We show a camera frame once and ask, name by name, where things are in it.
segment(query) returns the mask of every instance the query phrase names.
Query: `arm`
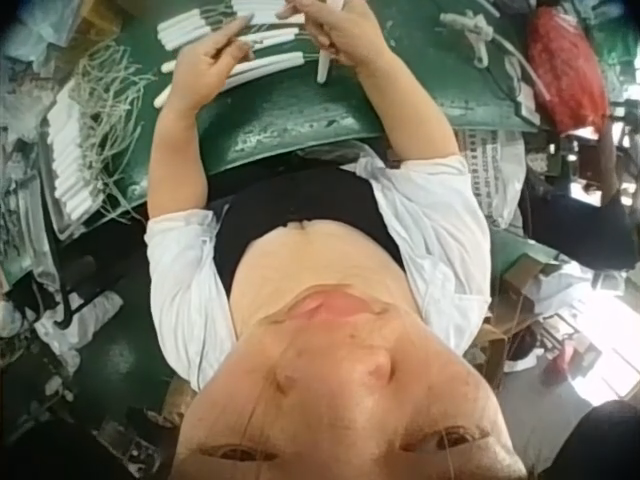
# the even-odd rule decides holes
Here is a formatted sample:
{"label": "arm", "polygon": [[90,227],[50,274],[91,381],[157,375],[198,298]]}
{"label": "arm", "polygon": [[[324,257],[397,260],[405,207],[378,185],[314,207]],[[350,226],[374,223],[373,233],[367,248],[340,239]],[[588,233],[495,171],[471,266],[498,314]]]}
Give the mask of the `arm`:
{"label": "arm", "polygon": [[287,0],[278,14],[305,14],[311,39],[354,67],[369,101],[402,160],[459,154],[453,129],[405,63],[389,48],[366,0],[345,0],[341,11],[318,0]]}
{"label": "arm", "polygon": [[602,201],[606,205],[620,189],[618,175],[616,173],[617,152],[613,141],[613,125],[607,120],[598,140],[598,154],[600,157],[600,170],[602,172]]}
{"label": "arm", "polygon": [[358,72],[358,79],[398,156],[430,160],[458,155],[456,137],[440,107],[400,58],[383,58]]}
{"label": "arm", "polygon": [[234,40],[249,20],[239,17],[180,52],[171,94],[158,116],[151,146],[150,218],[205,206],[207,178],[200,159],[196,115],[249,54],[248,44]]}
{"label": "arm", "polygon": [[204,208],[207,177],[194,113],[168,103],[158,116],[149,164],[149,217]]}

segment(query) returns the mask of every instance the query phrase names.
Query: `nose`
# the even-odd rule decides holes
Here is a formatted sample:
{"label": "nose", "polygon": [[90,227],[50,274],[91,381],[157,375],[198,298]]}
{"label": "nose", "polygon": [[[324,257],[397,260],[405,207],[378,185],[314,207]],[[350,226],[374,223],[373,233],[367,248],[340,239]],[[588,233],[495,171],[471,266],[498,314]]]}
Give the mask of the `nose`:
{"label": "nose", "polygon": [[392,362],[380,347],[300,346],[285,352],[276,366],[280,390],[300,401],[322,398],[348,408],[376,395],[391,380]]}

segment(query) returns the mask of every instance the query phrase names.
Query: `white shirt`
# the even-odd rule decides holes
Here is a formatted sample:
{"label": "white shirt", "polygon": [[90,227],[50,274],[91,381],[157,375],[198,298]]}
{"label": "white shirt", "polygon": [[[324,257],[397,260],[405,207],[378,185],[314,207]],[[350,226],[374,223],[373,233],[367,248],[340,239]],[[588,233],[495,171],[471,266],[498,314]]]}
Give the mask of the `white shirt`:
{"label": "white shirt", "polygon": [[[424,322],[462,354],[487,311],[491,273],[489,229],[466,161],[414,160],[390,170],[363,145],[360,159],[347,168],[371,182]],[[236,341],[213,262],[219,225],[212,212],[190,210],[151,220],[145,236],[160,347],[195,390]]]}

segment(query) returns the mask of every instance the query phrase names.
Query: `green work table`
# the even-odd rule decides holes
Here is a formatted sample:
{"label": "green work table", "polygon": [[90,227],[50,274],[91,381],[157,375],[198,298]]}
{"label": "green work table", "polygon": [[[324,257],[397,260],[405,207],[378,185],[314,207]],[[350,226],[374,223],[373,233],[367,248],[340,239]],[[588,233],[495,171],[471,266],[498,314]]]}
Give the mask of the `green work table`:
{"label": "green work table", "polygon": [[[455,127],[533,129],[516,116],[513,101],[504,93],[512,84],[504,67],[504,52],[489,45],[491,73],[476,69],[471,43],[463,32],[442,28],[439,15],[464,14],[465,9],[482,13],[518,48],[524,46],[524,38],[516,36],[524,33],[522,29],[516,32],[514,26],[492,17],[474,0],[458,0],[455,6],[449,3],[451,6],[442,7],[445,10],[440,7],[445,2],[436,0],[369,3],[389,45],[408,63]],[[134,61],[145,71],[159,72],[159,66],[175,58],[175,52],[164,50],[156,38],[156,25],[202,4],[198,0],[156,0],[152,14],[128,22],[118,41],[131,47]],[[298,40],[263,50],[258,56],[295,50],[317,53],[308,40]],[[349,69],[333,66],[327,83],[319,86],[316,68],[317,62],[308,62],[223,93],[207,106],[198,119],[207,173],[311,145],[381,135],[382,126]],[[146,200],[147,166],[158,114],[152,102],[170,80],[170,75],[158,73],[158,80],[146,88],[140,111],[142,134],[117,183],[132,206]]]}

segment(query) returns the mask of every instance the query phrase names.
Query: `hand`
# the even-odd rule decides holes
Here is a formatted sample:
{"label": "hand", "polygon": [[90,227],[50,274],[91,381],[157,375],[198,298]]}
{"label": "hand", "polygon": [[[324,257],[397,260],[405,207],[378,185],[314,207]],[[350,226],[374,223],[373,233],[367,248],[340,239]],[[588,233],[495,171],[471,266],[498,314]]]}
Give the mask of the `hand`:
{"label": "hand", "polygon": [[278,18],[304,13],[306,29],[316,46],[357,72],[366,72],[391,56],[378,20],[365,0],[345,0],[341,11],[320,0],[286,2]]}
{"label": "hand", "polygon": [[231,70],[251,56],[251,46],[235,38],[250,21],[238,17],[180,51],[165,108],[195,114],[220,93]]}

